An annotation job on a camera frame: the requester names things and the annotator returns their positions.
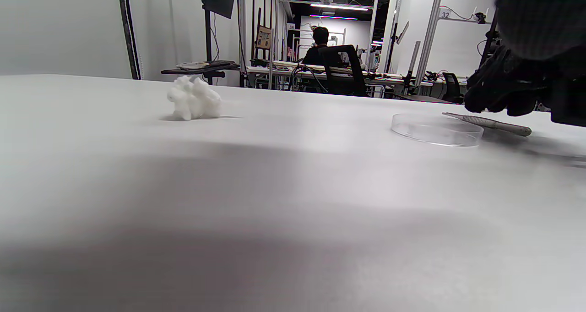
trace man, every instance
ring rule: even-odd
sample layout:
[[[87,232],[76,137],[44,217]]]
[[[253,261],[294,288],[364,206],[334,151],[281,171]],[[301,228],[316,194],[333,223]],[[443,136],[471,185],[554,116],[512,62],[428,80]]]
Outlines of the man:
[[[316,66],[323,66],[324,59],[318,51],[322,47],[328,47],[329,31],[325,27],[316,27],[314,29],[314,41],[316,46],[307,50],[307,54],[303,59],[304,64],[311,64]]]

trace cotton ball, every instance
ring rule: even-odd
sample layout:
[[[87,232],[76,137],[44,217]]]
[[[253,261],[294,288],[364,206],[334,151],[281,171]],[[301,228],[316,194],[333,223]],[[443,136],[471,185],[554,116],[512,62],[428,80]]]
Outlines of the cotton ball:
[[[193,82],[193,95],[197,97],[201,103],[201,117],[202,118],[218,118],[220,117],[220,106],[222,105],[222,98],[216,91],[210,88],[210,85],[203,82],[200,78],[196,78]]]
[[[192,114],[189,108],[189,95],[178,88],[171,88],[167,93],[167,99],[175,105],[175,116],[178,116],[184,120],[191,120]]]
[[[191,93],[191,91],[193,89],[193,83],[191,82],[191,79],[189,78],[189,76],[178,77],[175,80],[174,84],[175,84],[176,88],[182,89],[187,93]]]

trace white cotton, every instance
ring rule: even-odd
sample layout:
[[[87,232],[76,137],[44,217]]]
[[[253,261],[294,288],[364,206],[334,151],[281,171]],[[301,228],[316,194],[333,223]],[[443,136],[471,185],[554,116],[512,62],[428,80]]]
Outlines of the white cotton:
[[[190,96],[185,91],[175,87],[171,88],[169,93],[167,93],[167,99],[175,105],[175,112],[173,113],[175,116],[184,120],[192,119],[192,113],[189,109],[189,98]]]
[[[220,107],[222,98],[216,91],[210,88],[210,85],[196,78],[193,82],[193,95],[201,103],[201,118],[218,118],[220,117]]]
[[[203,115],[203,109],[201,107],[201,102],[193,94],[187,93],[187,95],[188,95],[189,111],[191,112],[191,119],[197,120],[198,118],[201,118],[201,116]]]
[[[193,83],[189,76],[180,76],[174,82],[174,86],[178,89],[181,89],[187,93],[192,93]]]
[[[183,120],[220,117],[222,98],[199,78],[193,83],[189,76],[177,78],[167,99],[175,105],[174,116]]]

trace black office chair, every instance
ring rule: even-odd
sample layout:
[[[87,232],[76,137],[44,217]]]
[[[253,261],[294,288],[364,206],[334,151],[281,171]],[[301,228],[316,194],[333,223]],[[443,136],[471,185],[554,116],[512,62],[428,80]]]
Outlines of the black office chair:
[[[443,101],[461,105],[464,103],[464,96],[460,93],[460,83],[456,74],[451,72],[444,72],[446,92],[441,98]]]
[[[353,45],[322,47],[318,51],[324,59],[330,94],[368,96],[360,59]]]

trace fluorescent light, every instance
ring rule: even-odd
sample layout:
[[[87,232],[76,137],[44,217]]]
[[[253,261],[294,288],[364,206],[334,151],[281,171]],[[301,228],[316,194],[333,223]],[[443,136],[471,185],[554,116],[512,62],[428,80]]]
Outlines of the fluorescent light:
[[[317,15],[314,15],[314,14],[310,15],[310,17],[322,17],[322,18],[339,18],[339,19],[341,19],[341,20],[358,20],[358,19],[357,19],[357,18],[355,18],[355,17],[331,17],[331,16],[317,16]]]
[[[339,5],[325,5],[325,4],[312,4],[313,7],[327,7],[328,9],[339,9],[339,10],[354,10],[354,11],[368,11],[362,7],[349,7]]]

